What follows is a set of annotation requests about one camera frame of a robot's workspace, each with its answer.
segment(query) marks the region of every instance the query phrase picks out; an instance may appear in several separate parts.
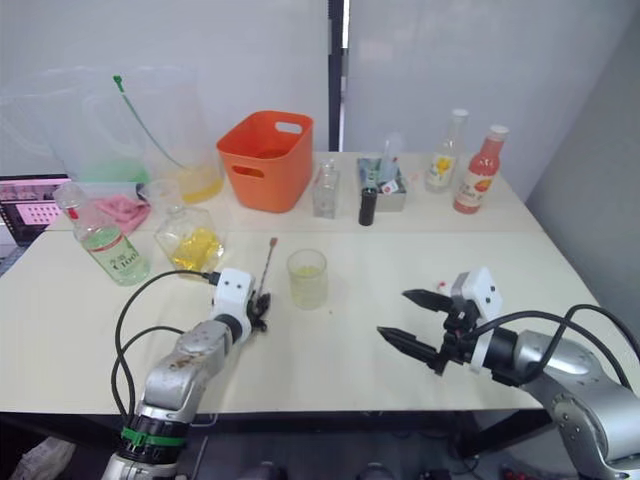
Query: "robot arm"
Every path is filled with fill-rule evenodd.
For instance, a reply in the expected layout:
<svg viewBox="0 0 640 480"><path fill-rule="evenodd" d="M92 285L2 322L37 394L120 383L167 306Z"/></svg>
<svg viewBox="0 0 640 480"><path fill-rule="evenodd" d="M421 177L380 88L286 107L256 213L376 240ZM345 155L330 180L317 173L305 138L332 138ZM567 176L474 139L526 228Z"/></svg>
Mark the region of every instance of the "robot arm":
<svg viewBox="0 0 640 480"><path fill-rule="evenodd" d="M260 317L268 308L269 296L261 296L254 305L253 282L248 273L222 271L209 319L180 336L174 350L147 377L136 414L123 429L120 448L102 480L176 477L178 456L207 384L224 369L229 355L252 328L264 326Z"/></svg>
<svg viewBox="0 0 640 480"><path fill-rule="evenodd" d="M561 340L542 373L520 384L516 379L526 378L551 337L504 328L477 339L467 335L499 311L491 306L500 305L501 299L487 269L458 277L451 297L425 290L404 295L423 308L448 313L444 342L437 351L407 332L379 327L395 348L425 362L439 375L449 361L470 363L474 371L477 365L488 368L494 380L519 386L542 404L582 477L640 479L640 399L613 382L591 351Z"/></svg>

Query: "gray wall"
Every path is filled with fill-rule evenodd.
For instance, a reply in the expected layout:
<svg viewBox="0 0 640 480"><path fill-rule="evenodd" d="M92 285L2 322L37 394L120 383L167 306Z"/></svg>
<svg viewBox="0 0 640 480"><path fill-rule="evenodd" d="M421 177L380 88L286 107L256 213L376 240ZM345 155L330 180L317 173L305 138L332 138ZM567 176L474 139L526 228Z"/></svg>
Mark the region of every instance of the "gray wall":
<svg viewBox="0 0 640 480"><path fill-rule="evenodd" d="M640 336L640 13L527 205L601 305Z"/></svg>

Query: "table leg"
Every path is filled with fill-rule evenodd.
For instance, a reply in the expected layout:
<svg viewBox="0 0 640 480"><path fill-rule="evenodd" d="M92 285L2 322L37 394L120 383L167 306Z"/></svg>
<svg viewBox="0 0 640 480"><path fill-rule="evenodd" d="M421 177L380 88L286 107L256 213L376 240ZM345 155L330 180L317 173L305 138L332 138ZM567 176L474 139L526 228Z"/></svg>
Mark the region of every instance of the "table leg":
<svg viewBox="0 0 640 480"><path fill-rule="evenodd" d="M461 458L469 458L482 452L502 450L552 427L553 422L545 410L518 410L484 430L471 434L463 431L455 447Z"/></svg>

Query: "bottle cap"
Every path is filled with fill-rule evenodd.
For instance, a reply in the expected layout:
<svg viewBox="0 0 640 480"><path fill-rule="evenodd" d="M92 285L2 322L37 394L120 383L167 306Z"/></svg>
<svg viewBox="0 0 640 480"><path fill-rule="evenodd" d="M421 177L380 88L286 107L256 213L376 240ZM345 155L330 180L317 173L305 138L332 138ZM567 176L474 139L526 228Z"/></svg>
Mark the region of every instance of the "bottle cap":
<svg viewBox="0 0 640 480"><path fill-rule="evenodd" d="M89 202L89 197L74 182L65 182L53 192L53 199L71 220L78 219L78 209Z"/></svg>
<svg viewBox="0 0 640 480"><path fill-rule="evenodd" d="M467 118L469 116L469 110L465 110L464 108L455 108L451 111L451 115L459 118Z"/></svg>
<svg viewBox="0 0 640 480"><path fill-rule="evenodd" d="M491 125L489 128L489 138L491 140L504 141L509 135L509 129L503 125Z"/></svg>

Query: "plastic bottle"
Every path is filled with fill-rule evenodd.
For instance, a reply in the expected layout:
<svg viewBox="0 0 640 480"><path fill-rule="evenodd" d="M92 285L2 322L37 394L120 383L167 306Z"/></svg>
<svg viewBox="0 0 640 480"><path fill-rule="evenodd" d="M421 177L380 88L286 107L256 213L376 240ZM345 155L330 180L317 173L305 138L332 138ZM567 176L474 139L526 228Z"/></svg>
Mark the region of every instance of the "plastic bottle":
<svg viewBox="0 0 640 480"><path fill-rule="evenodd" d="M451 112L447 136L431 157L431 164L425 172L425 188L430 192L444 192L453 178L453 172L464 148L464 126L469 112L457 108Z"/></svg>
<svg viewBox="0 0 640 480"><path fill-rule="evenodd" d="M333 158L324 160L313 182L313 215L322 218L336 218L338 204L338 184L340 172L336 170Z"/></svg>
<svg viewBox="0 0 640 480"><path fill-rule="evenodd" d="M500 150L509 134L502 125L492 125L482 148L469 163L464 180L456 193L453 208L461 213L476 213L500 169Z"/></svg>
<svg viewBox="0 0 640 480"><path fill-rule="evenodd" d="M135 249L111 217L89 201L73 182L54 193L58 206L73 222L76 240L118 285L135 285L149 274L149 262Z"/></svg>

